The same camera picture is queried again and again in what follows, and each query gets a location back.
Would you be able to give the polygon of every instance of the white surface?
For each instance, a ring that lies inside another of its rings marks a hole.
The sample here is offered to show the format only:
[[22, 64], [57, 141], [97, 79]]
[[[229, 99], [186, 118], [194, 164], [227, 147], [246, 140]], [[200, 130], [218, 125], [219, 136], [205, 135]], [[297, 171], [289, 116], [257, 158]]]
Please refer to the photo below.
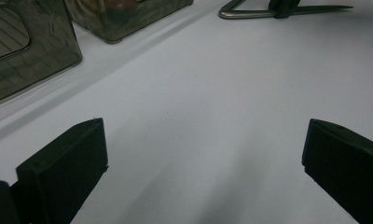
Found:
[[373, 140], [373, 0], [254, 21], [219, 19], [227, 1], [196, 0], [117, 45], [76, 27], [83, 63], [0, 105], [0, 179], [101, 117], [110, 168], [73, 224], [356, 223], [301, 155], [311, 118]]

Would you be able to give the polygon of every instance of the white table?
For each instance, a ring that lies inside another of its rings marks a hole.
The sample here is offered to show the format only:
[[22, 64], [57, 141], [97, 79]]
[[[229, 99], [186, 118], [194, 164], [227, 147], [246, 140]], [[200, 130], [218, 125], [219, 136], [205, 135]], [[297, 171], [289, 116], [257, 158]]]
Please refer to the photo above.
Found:
[[[110, 168], [73, 224], [356, 223], [308, 175], [309, 120], [373, 140], [373, 0], [351, 12], [226, 21], [196, 0], [0, 105], [0, 179], [104, 118]], [[264, 9], [269, 1], [244, 3]]]

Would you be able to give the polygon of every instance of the clear plastic bin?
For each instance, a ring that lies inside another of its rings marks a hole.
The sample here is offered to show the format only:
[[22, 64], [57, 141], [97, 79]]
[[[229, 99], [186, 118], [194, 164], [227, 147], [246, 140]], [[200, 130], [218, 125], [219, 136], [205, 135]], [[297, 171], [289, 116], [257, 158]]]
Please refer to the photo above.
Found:
[[63, 0], [0, 1], [0, 102], [81, 59]]
[[73, 20], [107, 43], [117, 43], [193, 0], [66, 0]]

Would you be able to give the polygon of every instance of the transparent plastic container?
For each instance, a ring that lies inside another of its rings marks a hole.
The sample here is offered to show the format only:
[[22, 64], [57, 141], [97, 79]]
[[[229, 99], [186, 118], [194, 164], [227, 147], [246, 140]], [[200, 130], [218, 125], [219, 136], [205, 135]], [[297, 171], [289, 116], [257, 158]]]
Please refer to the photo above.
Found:
[[66, 0], [73, 21], [114, 44], [193, 0]]
[[63, 0], [0, 0], [0, 103], [81, 60]]

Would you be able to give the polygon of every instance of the metal stand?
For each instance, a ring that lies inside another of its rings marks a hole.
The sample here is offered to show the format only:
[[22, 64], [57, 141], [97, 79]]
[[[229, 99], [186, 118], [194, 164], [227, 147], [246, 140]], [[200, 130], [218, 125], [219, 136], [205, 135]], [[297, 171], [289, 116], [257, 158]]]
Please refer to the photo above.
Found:
[[257, 19], [274, 17], [276, 19], [288, 18], [291, 15], [304, 15], [312, 13], [324, 13], [341, 11], [347, 6], [311, 6], [298, 7], [300, 0], [270, 0], [268, 10], [234, 10], [245, 0], [232, 0], [224, 5], [218, 12], [218, 16], [227, 20]]

